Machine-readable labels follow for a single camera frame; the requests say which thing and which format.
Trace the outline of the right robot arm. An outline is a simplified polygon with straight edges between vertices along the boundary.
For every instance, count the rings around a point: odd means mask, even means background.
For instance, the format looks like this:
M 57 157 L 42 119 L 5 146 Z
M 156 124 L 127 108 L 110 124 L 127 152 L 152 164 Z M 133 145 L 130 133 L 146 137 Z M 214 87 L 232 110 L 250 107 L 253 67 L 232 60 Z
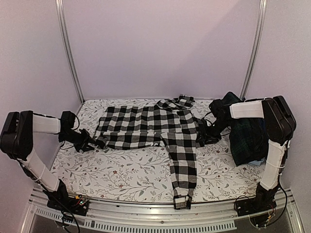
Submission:
M 279 176 L 287 159 L 287 149 L 296 129 L 296 120 L 283 96 L 241 100 L 232 92 L 209 105 L 215 117 L 199 122 L 199 142 L 214 144 L 230 128 L 230 151 L 236 165 L 265 159 L 265 170 L 256 188 L 251 207 L 261 212 L 280 187 Z

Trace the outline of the black white checkered shirt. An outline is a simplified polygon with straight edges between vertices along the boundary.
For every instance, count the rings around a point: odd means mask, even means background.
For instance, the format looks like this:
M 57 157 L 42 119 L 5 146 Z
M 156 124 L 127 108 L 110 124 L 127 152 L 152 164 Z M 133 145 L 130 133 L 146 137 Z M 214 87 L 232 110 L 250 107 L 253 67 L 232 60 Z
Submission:
M 194 104 L 194 97 L 180 95 L 153 106 L 108 107 L 94 134 L 95 144 L 101 149 L 165 147 L 176 210 L 191 208 L 197 185 L 196 150 L 202 143 L 198 120 L 190 110 Z

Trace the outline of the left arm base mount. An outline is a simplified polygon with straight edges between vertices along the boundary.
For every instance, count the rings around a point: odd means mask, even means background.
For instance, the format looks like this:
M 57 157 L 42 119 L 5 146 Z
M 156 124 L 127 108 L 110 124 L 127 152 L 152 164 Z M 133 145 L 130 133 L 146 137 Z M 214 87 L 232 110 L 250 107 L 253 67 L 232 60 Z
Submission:
M 49 208 L 68 212 L 68 210 L 73 213 L 74 215 L 86 216 L 89 207 L 89 199 L 82 197 L 79 195 L 78 198 L 76 197 L 68 197 L 66 199 L 56 199 L 51 195 L 48 196 L 48 203 L 47 206 Z

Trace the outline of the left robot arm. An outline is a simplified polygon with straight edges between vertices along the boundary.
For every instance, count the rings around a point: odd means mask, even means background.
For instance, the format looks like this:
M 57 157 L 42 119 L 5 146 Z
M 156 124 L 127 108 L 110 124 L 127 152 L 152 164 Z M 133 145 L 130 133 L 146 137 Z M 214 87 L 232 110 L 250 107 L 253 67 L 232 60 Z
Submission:
M 54 176 L 34 149 L 34 133 L 54 134 L 59 142 L 70 142 L 76 151 L 90 151 L 96 142 L 87 130 L 74 127 L 76 115 L 64 111 L 60 118 L 36 114 L 33 111 L 9 112 L 0 134 L 0 149 L 16 160 L 24 172 L 45 189 L 47 196 L 62 211 L 72 207 L 65 184 Z

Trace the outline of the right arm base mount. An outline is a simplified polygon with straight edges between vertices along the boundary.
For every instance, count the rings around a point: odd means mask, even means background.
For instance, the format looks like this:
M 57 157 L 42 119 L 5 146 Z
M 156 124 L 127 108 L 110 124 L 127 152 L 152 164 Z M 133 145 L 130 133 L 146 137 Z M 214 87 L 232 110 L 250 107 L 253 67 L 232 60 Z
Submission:
M 256 198 L 249 198 L 245 195 L 239 196 L 234 202 L 234 210 L 237 212 L 238 216 L 252 215 L 259 212 L 274 210 L 275 208 L 275 200 L 258 202 Z

